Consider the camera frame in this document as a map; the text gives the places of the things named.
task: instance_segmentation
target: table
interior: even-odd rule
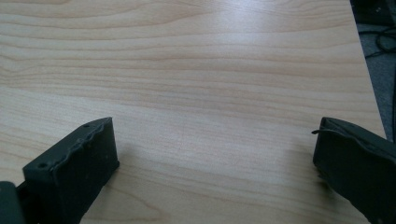
[[[0,3],[0,179],[112,117],[81,223],[364,223],[312,164],[322,117],[384,136],[348,1]]]

